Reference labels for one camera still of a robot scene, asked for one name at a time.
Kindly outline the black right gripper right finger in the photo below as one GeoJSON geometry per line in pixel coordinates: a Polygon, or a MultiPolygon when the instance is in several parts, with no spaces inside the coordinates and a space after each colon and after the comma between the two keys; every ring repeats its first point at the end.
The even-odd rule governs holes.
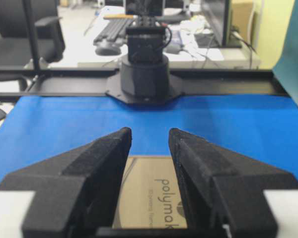
{"type": "Polygon", "coordinates": [[[172,156],[187,226],[234,238],[274,238],[278,225],[266,190],[298,190],[298,180],[283,169],[220,147],[173,128],[172,156]]]}

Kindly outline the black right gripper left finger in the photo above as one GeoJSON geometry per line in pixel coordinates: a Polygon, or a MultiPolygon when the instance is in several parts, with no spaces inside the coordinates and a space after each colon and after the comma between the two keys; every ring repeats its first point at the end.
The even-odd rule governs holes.
{"type": "Polygon", "coordinates": [[[124,127],[7,174],[0,191],[32,191],[21,225],[26,238],[83,238],[113,224],[132,143],[124,127]]]}

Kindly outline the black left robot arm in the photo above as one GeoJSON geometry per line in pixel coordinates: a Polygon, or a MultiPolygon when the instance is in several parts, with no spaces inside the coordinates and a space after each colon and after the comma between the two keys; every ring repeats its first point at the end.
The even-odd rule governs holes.
{"type": "Polygon", "coordinates": [[[120,68],[121,89],[135,97],[161,98],[169,90],[168,58],[163,50],[171,39],[167,27],[156,17],[163,16],[163,0],[126,0],[125,13],[135,16],[126,28],[128,54],[120,68]]]}

